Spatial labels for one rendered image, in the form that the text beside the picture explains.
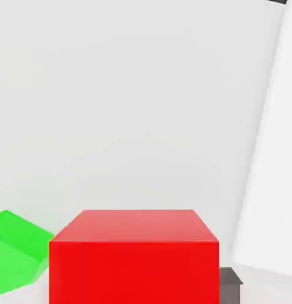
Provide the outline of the small red cube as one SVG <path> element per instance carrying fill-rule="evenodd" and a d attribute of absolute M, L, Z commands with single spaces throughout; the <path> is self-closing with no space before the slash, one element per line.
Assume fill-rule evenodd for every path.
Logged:
<path fill-rule="evenodd" d="M 85 210 L 49 244 L 49 304 L 219 304 L 219 242 L 193 210 Z"/>

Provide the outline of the small green cube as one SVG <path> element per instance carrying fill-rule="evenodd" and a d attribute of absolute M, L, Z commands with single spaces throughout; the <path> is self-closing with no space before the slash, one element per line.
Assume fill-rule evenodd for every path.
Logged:
<path fill-rule="evenodd" d="M 48 268 L 53 237 L 9 210 L 0 211 L 0 295 L 38 280 Z"/>

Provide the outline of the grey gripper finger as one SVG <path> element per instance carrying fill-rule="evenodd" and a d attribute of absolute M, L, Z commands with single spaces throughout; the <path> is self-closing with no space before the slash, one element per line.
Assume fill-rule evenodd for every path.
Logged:
<path fill-rule="evenodd" d="M 240 304 L 243 282 L 231 267 L 220 268 L 220 304 Z"/>

